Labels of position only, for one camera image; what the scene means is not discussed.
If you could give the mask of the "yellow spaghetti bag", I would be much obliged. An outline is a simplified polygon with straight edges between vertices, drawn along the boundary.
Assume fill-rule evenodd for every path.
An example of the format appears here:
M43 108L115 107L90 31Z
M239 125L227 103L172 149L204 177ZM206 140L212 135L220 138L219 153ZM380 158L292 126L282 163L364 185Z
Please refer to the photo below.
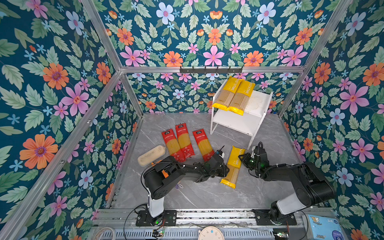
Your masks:
M213 101L213 108L227 111L243 79L229 77Z
M245 154L245 151L245 149L236 148L234 146L232 147L232 151L227 162L229 173L225 178L221 180L221 184L231 187L232 189L236 188L240 168L242 165L242 162L239 159L239 155Z
M228 111L242 116L249 102L249 99L252 96L255 85L255 83L243 81L238 87L228 107Z

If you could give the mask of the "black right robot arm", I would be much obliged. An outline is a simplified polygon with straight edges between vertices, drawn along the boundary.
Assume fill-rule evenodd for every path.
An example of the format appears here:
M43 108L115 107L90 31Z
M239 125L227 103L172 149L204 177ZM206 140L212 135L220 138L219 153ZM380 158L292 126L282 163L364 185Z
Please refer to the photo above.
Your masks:
M294 193L275 201L269 210L269 219L277 224L290 214L324 203L336 197L336 190L326 179L324 173L313 163L270 165L266 153L239 155L240 161L254 171L253 177L266 182L290 182Z

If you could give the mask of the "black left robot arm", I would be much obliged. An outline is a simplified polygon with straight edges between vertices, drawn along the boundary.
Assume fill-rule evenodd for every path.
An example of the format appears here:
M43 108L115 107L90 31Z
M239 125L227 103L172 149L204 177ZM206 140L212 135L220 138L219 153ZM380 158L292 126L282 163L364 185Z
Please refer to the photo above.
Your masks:
M180 163L173 156L146 169L141 182L148 192L147 213L157 219L165 212L165 196L182 180L202 183L210 178L225 178L230 169L223 158L214 154L207 162L192 165Z

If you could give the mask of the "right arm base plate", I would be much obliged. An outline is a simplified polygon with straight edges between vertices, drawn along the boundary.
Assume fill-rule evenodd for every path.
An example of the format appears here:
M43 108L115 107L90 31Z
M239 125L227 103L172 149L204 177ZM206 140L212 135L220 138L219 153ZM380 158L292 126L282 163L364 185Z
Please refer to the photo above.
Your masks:
M297 221L293 213L288 215L281 215L278 213L271 213L271 211L267 209L252 209L252 212L255 214L255 219L258 226L297 225Z

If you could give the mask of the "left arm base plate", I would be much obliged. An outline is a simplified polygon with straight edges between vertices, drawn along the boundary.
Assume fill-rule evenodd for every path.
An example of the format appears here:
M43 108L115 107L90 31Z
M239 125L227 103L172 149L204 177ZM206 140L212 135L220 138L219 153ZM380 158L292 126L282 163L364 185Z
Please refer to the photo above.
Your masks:
M139 211L136 227L174 227L177 220L176 210L165 210L157 217L152 217L149 211Z

